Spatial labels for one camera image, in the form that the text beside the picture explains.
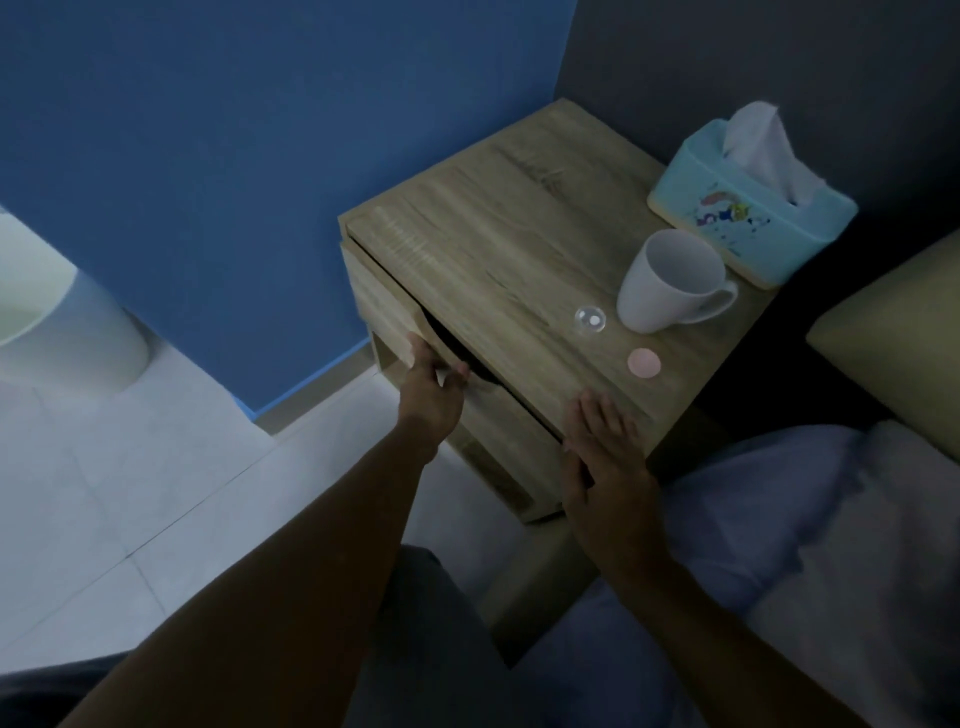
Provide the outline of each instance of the drawer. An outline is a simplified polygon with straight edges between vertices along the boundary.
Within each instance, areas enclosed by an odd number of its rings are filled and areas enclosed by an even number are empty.
[[[409,331],[422,336],[444,361],[450,363],[457,359],[444,342],[444,339],[449,341],[449,332],[438,333],[435,320],[431,322],[432,317],[356,242],[346,239],[341,249],[360,316],[406,366],[412,363],[406,339]],[[464,342],[460,345],[468,351],[469,346]],[[529,502],[521,508],[514,503],[515,511],[523,520],[559,511],[560,443],[513,395],[489,374],[486,376],[474,373],[470,377],[462,429],[529,496]],[[464,434],[459,433],[458,438],[463,439]],[[469,457],[470,449],[459,450]],[[471,459],[484,457],[476,455]],[[482,463],[473,464],[481,473],[487,470]]]

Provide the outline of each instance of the wooden nightstand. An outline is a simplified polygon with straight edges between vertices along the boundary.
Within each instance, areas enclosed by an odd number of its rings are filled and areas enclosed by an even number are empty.
[[[627,268],[646,237],[668,227],[645,203],[662,171],[562,100],[340,218],[381,369],[402,376],[407,331],[470,363],[451,444],[526,522],[560,510],[571,397],[585,386],[610,392],[649,452],[773,297],[741,280],[734,306],[702,324],[641,335],[619,323]],[[576,329],[583,305],[606,312],[601,332]],[[628,371],[637,347],[660,355],[655,378]]]

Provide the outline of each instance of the tile floor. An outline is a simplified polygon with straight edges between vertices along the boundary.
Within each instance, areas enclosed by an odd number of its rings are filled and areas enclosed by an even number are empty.
[[[385,434],[373,370],[271,438],[173,347],[88,401],[0,383],[0,672],[129,649]],[[523,538],[444,446],[404,541],[477,598]]]

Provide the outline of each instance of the hand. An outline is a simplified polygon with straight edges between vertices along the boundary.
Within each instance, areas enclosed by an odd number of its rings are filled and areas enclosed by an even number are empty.
[[[464,388],[469,367],[460,361],[441,386],[437,367],[444,366],[436,352],[415,333],[407,334],[414,351],[414,365],[400,387],[400,412],[397,425],[422,428],[427,444],[435,453],[464,411]]]
[[[658,578],[673,560],[636,422],[587,389],[567,407],[564,429],[564,510],[577,541],[615,590]]]

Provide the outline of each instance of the pink circle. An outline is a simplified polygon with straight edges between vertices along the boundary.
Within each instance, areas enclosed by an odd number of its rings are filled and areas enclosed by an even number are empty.
[[[660,357],[649,349],[634,349],[627,357],[627,369],[641,379],[649,379],[660,373]]]

